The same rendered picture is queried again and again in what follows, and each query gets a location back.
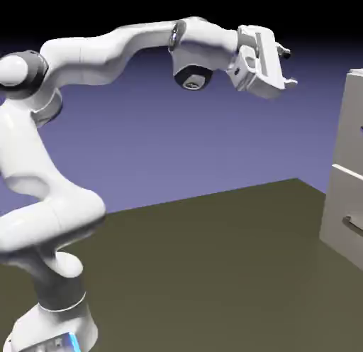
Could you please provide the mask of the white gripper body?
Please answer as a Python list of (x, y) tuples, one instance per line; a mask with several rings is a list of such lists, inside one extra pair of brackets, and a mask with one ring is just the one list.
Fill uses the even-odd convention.
[(273, 31), (261, 26), (238, 28), (238, 89), (265, 99), (285, 89)]

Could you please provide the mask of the pale grey cabinet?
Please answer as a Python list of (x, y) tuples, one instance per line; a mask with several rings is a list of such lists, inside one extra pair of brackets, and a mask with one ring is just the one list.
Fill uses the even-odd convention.
[(319, 236), (363, 270), (363, 68), (346, 76)]

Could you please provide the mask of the pale grey drawer front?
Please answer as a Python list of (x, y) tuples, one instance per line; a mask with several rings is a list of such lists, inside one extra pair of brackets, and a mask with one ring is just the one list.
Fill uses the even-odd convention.
[(363, 230), (363, 176), (334, 164), (319, 236), (322, 242), (363, 270), (363, 237), (342, 223), (346, 215)]
[(363, 69), (346, 76), (333, 162), (363, 176)]

